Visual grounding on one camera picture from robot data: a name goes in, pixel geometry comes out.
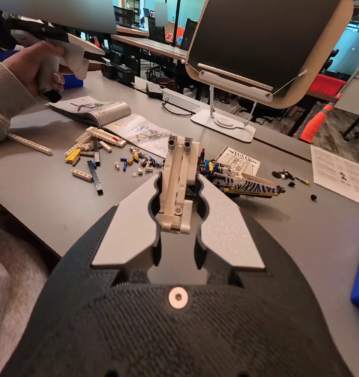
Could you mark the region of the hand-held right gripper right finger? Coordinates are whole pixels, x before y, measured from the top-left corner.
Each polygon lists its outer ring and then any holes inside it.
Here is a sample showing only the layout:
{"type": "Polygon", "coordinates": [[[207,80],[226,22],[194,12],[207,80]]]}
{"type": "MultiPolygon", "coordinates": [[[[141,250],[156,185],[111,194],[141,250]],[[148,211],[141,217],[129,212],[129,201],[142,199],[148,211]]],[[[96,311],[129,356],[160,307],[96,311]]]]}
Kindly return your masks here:
{"type": "Polygon", "coordinates": [[[194,260],[198,270],[220,271],[233,280],[242,271],[263,272],[266,267],[237,204],[206,177],[196,175],[196,230],[194,260]]]}

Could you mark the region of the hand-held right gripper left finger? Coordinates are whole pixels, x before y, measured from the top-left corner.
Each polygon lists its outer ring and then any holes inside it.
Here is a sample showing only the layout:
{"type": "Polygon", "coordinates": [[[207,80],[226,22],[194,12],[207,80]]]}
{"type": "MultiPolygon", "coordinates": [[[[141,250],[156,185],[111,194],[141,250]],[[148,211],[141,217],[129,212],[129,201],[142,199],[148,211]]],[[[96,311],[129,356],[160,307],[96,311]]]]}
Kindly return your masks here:
{"type": "Polygon", "coordinates": [[[158,172],[123,199],[98,247],[95,268],[150,268],[162,256],[160,211],[163,174],[158,172]]]}

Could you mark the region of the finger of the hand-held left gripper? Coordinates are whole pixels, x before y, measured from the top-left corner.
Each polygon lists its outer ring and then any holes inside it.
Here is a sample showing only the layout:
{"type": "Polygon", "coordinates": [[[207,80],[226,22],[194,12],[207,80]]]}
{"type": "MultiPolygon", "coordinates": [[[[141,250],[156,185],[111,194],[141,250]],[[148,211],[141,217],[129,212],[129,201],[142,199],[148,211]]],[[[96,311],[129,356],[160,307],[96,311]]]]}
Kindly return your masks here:
{"type": "Polygon", "coordinates": [[[98,63],[106,63],[106,60],[104,59],[106,54],[100,47],[70,33],[67,35],[70,43],[78,45],[84,49],[84,58],[98,63]]]}

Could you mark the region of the lego instruction booklet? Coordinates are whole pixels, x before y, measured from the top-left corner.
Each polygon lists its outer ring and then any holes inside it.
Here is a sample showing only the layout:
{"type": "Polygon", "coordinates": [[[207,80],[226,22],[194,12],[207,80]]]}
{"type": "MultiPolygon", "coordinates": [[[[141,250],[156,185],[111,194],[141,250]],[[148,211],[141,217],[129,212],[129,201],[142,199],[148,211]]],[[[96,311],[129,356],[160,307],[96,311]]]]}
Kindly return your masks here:
{"type": "Polygon", "coordinates": [[[122,101],[98,101],[92,97],[78,97],[47,103],[47,107],[73,120],[91,124],[156,156],[165,158],[171,133],[154,125],[141,115],[133,114],[122,101]]]}

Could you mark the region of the white lego panel assembly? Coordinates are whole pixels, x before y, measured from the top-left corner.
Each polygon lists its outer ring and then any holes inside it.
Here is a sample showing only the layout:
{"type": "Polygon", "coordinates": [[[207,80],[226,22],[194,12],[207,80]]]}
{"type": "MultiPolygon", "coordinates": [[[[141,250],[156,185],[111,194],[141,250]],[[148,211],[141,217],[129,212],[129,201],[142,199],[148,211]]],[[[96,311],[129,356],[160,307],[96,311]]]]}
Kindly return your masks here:
{"type": "Polygon", "coordinates": [[[165,158],[160,194],[160,210],[156,215],[161,230],[189,234],[198,168],[200,144],[190,137],[171,134],[165,158]]]}

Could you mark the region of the person's left forearm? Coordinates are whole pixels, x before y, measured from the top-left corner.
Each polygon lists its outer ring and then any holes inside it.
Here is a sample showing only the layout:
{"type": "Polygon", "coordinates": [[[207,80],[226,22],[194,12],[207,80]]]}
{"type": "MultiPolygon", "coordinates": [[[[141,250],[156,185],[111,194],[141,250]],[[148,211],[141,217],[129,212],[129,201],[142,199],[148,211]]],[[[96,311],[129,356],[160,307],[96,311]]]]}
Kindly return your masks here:
{"type": "Polygon", "coordinates": [[[11,119],[36,103],[16,76],[0,62],[0,142],[6,138],[11,119]]]}

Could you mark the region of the zebra striped lego helicopter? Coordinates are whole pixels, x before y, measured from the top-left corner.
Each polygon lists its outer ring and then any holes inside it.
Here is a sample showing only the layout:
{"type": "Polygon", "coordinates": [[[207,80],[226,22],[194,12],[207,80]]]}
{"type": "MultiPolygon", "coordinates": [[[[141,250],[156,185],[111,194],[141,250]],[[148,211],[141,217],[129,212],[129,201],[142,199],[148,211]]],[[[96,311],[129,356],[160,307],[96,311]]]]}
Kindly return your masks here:
{"type": "Polygon", "coordinates": [[[233,173],[229,165],[220,164],[215,159],[206,159],[205,148],[198,157],[197,173],[204,176],[217,189],[231,198],[239,196],[273,198],[286,191],[271,181],[244,173],[233,173]]]}

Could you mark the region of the short white lego beam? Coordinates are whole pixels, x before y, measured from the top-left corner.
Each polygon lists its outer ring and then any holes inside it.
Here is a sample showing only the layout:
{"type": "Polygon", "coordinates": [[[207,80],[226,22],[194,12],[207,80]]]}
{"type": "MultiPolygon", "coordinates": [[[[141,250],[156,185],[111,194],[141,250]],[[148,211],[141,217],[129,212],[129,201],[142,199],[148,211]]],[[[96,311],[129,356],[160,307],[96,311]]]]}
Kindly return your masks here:
{"type": "Polygon", "coordinates": [[[80,178],[80,179],[88,181],[88,182],[93,182],[93,177],[89,173],[82,172],[82,171],[74,169],[74,168],[71,170],[71,173],[74,177],[80,178]]]}

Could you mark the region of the pile of small lego pieces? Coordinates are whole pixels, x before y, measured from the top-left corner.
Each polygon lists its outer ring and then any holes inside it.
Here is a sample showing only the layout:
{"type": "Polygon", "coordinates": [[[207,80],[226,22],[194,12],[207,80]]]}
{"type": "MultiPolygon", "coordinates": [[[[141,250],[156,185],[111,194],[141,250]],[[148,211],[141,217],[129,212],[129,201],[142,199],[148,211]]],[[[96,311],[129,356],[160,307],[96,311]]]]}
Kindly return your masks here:
{"type": "Polygon", "coordinates": [[[136,178],[152,175],[163,170],[164,163],[164,157],[156,156],[140,147],[127,144],[122,149],[122,154],[116,158],[114,168],[117,171],[131,173],[136,178]]]}

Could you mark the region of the black lego wheel assembly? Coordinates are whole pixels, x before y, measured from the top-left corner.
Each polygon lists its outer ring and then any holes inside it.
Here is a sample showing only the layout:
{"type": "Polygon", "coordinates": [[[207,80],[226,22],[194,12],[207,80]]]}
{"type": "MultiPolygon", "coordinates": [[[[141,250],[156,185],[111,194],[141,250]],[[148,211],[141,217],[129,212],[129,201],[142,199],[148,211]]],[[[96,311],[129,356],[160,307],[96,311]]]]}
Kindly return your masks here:
{"type": "Polygon", "coordinates": [[[273,171],[272,176],[275,178],[281,179],[290,179],[291,181],[295,180],[295,177],[286,169],[282,169],[280,171],[273,171]]]}

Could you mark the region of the long white lego beam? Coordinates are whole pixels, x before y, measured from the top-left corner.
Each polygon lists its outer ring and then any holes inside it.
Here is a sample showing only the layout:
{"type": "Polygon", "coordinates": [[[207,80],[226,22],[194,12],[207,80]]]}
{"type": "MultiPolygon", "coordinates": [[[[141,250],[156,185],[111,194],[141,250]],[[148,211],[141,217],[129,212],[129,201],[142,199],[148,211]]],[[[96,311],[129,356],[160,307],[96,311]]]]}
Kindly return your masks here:
{"type": "Polygon", "coordinates": [[[40,144],[37,144],[37,143],[32,142],[30,140],[27,140],[27,139],[25,139],[23,137],[20,137],[18,135],[12,134],[12,133],[8,133],[6,136],[10,140],[13,140],[13,141],[15,141],[15,142],[17,142],[19,144],[25,145],[25,146],[27,146],[29,148],[32,148],[34,150],[37,150],[39,152],[42,152],[42,153],[44,153],[46,155],[49,155],[49,156],[53,155],[53,152],[52,152],[52,150],[50,148],[44,147],[44,146],[42,146],[40,144]]]}

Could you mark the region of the person's left hand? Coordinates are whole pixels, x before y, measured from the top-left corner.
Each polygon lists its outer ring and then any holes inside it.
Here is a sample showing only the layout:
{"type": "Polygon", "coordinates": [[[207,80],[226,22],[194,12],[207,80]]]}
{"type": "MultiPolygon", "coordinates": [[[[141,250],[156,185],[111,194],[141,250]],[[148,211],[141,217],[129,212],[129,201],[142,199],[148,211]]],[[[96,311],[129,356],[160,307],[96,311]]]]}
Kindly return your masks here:
{"type": "Polygon", "coordinates": [[[65,50],[62,46],[40,41],[5,59],[3,65],[33,97],[38,97],[37,76],[43,60],[47,57],[61,57],[64,52],[65,50]]]}

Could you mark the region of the black battery charger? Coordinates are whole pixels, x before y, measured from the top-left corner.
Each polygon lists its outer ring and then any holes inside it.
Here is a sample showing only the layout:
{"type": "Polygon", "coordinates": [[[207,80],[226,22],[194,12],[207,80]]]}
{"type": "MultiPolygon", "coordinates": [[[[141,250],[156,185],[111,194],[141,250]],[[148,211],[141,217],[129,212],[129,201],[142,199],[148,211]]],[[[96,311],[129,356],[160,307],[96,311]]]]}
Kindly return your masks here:
{"type": "Polygon", "coordinates": [[[118,79],[117,66],[112,65],[110,63],[105,63],[101,65],[101,73],[104,77],[108,78],[109,80],[118,79]]]}

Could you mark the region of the black charger with green display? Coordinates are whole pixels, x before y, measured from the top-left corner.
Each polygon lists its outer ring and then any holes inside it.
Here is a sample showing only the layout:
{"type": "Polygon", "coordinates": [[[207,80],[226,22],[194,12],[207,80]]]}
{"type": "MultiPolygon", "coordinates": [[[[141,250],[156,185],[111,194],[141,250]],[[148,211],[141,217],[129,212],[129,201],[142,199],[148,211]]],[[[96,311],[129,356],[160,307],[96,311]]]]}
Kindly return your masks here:
{"type": "Polygon", "coordinates": [[[133,86],[135,84],[136,72],[125,65],[116,66],[116,80],[125,85],[133,86]]]}

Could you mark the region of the grey background table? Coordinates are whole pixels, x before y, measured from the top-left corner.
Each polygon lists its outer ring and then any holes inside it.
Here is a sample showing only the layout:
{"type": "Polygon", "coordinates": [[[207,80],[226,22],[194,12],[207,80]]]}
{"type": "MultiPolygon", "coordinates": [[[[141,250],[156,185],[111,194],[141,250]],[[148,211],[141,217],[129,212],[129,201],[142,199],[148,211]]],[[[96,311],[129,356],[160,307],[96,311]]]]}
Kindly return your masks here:
{"type": "Polygon", "coordinates": [[[123,44],[130,45],[143,50],[152,51],[154,53],[166,56],[168,58],[177,59],[179,61],[186,60],[187,51],[172,45],[167,45],[165,43],[157,42],[150,39],[143,39],[123,35],[111,35],[111,38],[123,44]]]}

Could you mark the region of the zebra sticker sheet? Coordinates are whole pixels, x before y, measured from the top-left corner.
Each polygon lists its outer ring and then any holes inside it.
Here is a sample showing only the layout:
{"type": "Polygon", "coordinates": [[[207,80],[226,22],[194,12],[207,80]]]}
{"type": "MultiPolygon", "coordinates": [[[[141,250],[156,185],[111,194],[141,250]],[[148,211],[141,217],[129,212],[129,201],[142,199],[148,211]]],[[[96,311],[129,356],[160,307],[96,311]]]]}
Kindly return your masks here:
{"type": "Polygon", "coordinates": [[[251,176],[257,175],[261,164],[260,161],[228,146],[215,158],[215,161],[220,164],[229,165],[231,171],[235,174],[241,172],[251,176]]]}

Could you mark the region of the black power brick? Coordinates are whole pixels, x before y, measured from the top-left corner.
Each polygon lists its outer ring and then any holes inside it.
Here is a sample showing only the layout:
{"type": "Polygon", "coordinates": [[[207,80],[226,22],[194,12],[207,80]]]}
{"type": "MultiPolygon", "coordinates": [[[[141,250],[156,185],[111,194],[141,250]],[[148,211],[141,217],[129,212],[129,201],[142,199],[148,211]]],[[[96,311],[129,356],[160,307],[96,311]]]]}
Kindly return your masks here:
{"type": "Polygon", "coordinates": [[[147,82],[145,85],[145,90],[149,98],[163,100],[163,90],[160,85],[153,82],[147,82]]]}

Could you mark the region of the person's grey sweater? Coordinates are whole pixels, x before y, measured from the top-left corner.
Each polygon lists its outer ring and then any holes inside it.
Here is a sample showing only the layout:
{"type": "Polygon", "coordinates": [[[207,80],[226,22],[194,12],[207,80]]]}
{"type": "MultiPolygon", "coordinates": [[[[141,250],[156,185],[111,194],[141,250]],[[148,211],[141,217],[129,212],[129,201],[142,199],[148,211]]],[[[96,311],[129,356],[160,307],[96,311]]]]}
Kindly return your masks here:
{"type": "Polygon", "coordinates": [[[33,245],[0,229],[0,373],[26,330],[48,276],[33,245]]]}

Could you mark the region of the printed paper sheet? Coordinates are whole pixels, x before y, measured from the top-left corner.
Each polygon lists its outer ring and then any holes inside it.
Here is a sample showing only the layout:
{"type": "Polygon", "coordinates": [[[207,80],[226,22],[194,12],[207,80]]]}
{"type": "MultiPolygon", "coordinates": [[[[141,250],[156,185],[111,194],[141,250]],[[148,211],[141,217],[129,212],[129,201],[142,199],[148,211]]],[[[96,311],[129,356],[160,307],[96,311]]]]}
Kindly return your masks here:
{"type": "Polygon", "coordinates": [[[310,146],[313,182],[359,203],[359,164],[310,146]]]}

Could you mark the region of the orange traffic cone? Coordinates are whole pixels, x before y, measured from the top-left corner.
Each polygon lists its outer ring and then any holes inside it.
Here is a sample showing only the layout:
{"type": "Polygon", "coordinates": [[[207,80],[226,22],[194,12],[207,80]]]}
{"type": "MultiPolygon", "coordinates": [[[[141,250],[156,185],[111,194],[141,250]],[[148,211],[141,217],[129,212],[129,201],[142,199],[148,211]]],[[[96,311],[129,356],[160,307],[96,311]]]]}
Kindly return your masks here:
{"type": "Polygon", "coordinates": [[[305,143],[311,144],[313,137],[316,135],[321,125],[326,120],[329,113],[333,110],[335,104],[343,96],[342,93],[337,94],[335,102],[329,102],[319,111],[305,126],[303,132],[301,133],[299,140],[305,143]]]}

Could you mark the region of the red plastic bin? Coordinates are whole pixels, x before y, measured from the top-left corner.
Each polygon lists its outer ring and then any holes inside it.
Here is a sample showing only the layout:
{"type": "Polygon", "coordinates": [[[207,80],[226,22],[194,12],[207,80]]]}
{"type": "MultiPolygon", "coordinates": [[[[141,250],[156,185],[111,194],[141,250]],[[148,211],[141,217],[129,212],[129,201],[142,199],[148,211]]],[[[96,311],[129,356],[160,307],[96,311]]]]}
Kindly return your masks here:
{"type": "Polygon", "coordinates": [[[309,87],[309,90],[334,97],[346,84],[347,82],[344,80],[318,74],[309,87]]]}

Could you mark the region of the black screen with wooden rim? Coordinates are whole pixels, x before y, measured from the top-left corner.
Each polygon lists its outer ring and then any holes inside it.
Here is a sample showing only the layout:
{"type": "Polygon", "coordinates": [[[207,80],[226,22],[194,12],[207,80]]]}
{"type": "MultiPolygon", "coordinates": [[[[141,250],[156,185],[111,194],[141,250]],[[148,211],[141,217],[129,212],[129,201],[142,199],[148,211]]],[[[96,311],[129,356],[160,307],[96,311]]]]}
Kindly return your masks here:
{"type": "Polygon", "coordinates": [[[351,0],[205,1],[188,75],[285,109],[302,99],[353,14],[351,0]]]}

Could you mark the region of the white lego frame assembly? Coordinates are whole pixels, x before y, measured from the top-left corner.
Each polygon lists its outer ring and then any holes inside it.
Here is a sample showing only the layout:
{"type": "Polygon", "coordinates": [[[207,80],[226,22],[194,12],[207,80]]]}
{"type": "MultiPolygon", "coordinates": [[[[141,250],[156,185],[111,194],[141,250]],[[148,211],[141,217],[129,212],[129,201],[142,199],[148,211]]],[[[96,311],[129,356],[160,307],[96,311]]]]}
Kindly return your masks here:
{"type": "Polygon", "coordinates": [[[70,148],[68,151],[64,153],[67,157],[69,156],[74,150],[79,149],[80,151],[91,151],[93,149],[93,138],[97,137],[98,140],[106,142],[108,144],[117,146],[117,147],[124,147],[126,145],[126,141],[120,137],[117,137],[113,134],[110,134],[102,129],[96,129],[95,127],[89,127],[86,131],[78,137],[75,141],[75,145],[70,148]]]}

